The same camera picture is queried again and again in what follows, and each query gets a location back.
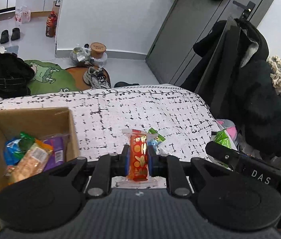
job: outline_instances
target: black shoe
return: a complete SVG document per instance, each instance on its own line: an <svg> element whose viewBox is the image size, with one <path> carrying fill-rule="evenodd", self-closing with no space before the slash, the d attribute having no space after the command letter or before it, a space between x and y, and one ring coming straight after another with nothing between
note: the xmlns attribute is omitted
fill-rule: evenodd
<svg viewBox="0 0 281 239"><path fill-rule="evenodd" d="M19 38L20 38L20 29L19 28L13 28L12 29L11 40L17 40Z"/></svg>
<svg viewBox="0 0 281 239"><path fill-rule="evenodd" d="M124 86L134 86L134 85L139 85L139 83L126 83L126 82L118 82L114 85L114 88L118 88L118 87L124 87Z"/></svg>
<svg viewBox="0 0 281 239"><path fill-rule="evenodd" d="M8 41L9 41L9 31L7 29L5 29L1 33L0 44L7 43Z"/></svg>

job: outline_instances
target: white patterned bedsheet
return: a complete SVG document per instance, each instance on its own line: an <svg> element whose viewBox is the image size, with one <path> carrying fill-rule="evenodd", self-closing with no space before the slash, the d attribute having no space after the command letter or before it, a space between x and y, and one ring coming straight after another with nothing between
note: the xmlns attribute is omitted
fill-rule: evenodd
<svg viewBox="0 0 281 239"><path fill-rule="evenodd" d="M205 102L195 93L170 85L86 90L0 100L0 110L69 107L73 111L81 155L95 161L121 153L125 128L153 127L166 138L159 148L181 161L208 159L205 145L218 131Z"/></svg>

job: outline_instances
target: green snack package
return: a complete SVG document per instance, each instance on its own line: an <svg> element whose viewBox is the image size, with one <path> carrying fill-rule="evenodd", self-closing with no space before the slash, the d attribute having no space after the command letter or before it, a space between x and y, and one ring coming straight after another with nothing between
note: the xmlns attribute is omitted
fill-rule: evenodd
<svg viewBox="0 0 281 239"><path fill-rule="evenodd" d="M21 160L25 153L33 145L35 138L27 133L20 132L20 140L18 142L18 149L13 152L14 157Z"/></svg>
<svg viewBox="0 0 281 239"><path fill-rule="evenodd" d="M157 134L158 132L156 130L154 130L154 128L150 128L148 130L148 133L151 134ZM158 134L158 136L155 138L158 142L164 142L166 140L166 138L164 138L162 135Z"/></svg>
<svg viewBox="0 0 281 239"><path fill-rule="evenodd" d="M148 130L148 133L150 134L158 134L158 132L156 130L154 130L154 128L150 128ZM158 134L158 136L152 140L147 140L147 145L148 146L153 146L154 151L157 151L157 146L161 143L164 142L166 140L166 138L164 138L162 135Z"/></svg>
<svg viewBox="0 0 281 239"><path fill-rule="evenodd" d="M230 140L229 137L227 136L227 134L225 133L224 130L218 131L216 134L216 137L214 139L214 141L224 147L228 147L231 149L231 144L230 144Z"/></svg>

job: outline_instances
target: cardboard box on floor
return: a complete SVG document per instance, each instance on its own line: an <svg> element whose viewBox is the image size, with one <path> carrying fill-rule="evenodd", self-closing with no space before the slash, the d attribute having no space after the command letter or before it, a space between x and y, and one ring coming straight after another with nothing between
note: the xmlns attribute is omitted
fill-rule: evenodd
<svg viewBox="0 0 281 239"><path fill-rule="evenodd" d="M38 139L48 135L69 133L66 161L80 155L72 112L64 108L0 110L0 191L8 185L4 176L5 142L24 131Z"/></svg>

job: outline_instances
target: plastic bag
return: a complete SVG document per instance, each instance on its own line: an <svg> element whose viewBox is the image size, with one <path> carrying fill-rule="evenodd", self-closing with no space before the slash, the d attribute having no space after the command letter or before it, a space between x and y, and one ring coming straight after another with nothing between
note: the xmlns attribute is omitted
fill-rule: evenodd
<svg viewBox="0 0 281 239"><path fill-rule="evenodd" d="M87 66L90 65L91 49L86 47L75 47L70 54L70 58L76 66Z"/></svg>
<svg viewBox="0 0 281 239"><path fill-rule="evenodd" d="M44 171L63 164L65 162L65 150L62 136L55 136L43 142L53 147L52 155L49 157Z"/></svg>
<svg viewBox="0 0 281 239"><path fill-rule="evenodd" d="M105 66L106 62L107 62L107 54L105 52L104 52L103 56L99 59L91 57L91 63L94 66L103 67L103 66Z"/></svg>
<svg viewBox="0 0 281 239"><path fill-rule="evenodd" d="M214 138L214 141L222 146L231 149L230 140L227 134L225 133L225 130L218 131L216 137Z"/></svg>
<svg viewBox="0 0 281 239"><path fill-rule="evenodd" d="M154 128L150 128L148 130L148 133L151 133L151 134L158 134L158 132L156 130L154 130ZM164 138L162 135L158 134L158 136L152 140L148 140L147 141L147 145L148 146L153 146L153 149L154 151L156 152L157 151L157 146L164 142L166 140L166 138Z"/></svg>
<svg viewBox="0 0 281 239"><path fill-rule="evenodd" d="M127 152L127 162L125 166L126 173L129 171L129 163L130 163L130 150ZM144 181L134 181L130 180L127 176L126 177L115 177L115 187L121 189L148 189L154 188L158 186L159 182L157 179L161 179L161 177L151 177L149 176L148 167L147 170L147 177Z"/></svg>
<svg viewBox="0 0 281 239"><path fill-rule="evenodd" d="M20 26L23 23L28 23L31 19L31 12L26 6L21 6L15 9L15 24Z"/></svg>
<svg viewBox="0 0 281 239"><path fill-rule="evenodd" d="M33 145L35 138L24 133L20 132L20 138L13 138L6 142L4 149L4 159L7 166L17 164Z"/></svg>
<svg viewBox="0 0 281 239"><path fill-rule="evenodd" d="M12 172L13 181L18 182L42 172L52 151L52 146L36 139L35 143L14 168Z"/></svg>
<svg viewBox="0 0 281 239"><path fill-rule="evenodd" d="M135 129L124 129L122 133L130 140L128 178L134 181L148 180L147 139L152 140L157 134L150 134Z"/></svg>

